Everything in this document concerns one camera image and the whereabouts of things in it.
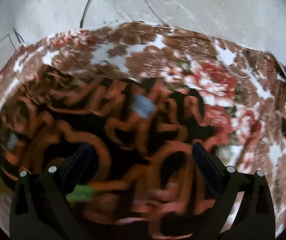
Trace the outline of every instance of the floral blanket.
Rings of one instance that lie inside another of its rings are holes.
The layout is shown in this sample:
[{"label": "floral blanket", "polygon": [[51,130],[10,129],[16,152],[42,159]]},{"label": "floral blanket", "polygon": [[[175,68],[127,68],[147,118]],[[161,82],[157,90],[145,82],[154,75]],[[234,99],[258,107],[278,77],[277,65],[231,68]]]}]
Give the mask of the floral blanket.
[{"label": "floral blanket", "polygon": [[[190,158],[200,141],[225,165],[264,171],[279,235],[286,227],[284,69],[270,53],[144,22],[21,48],[0,73],[0,226],[8,232],[12,193],[4,183],[13,188],[21,170],[59,165],[87,141],[98,168],[82,183],[97,194],[75,210],[98,236],[136,238],[139,230],[146,239],[188,238],[215,203]],[[146,116],[135,111],[138,96],[153,102]]]}]

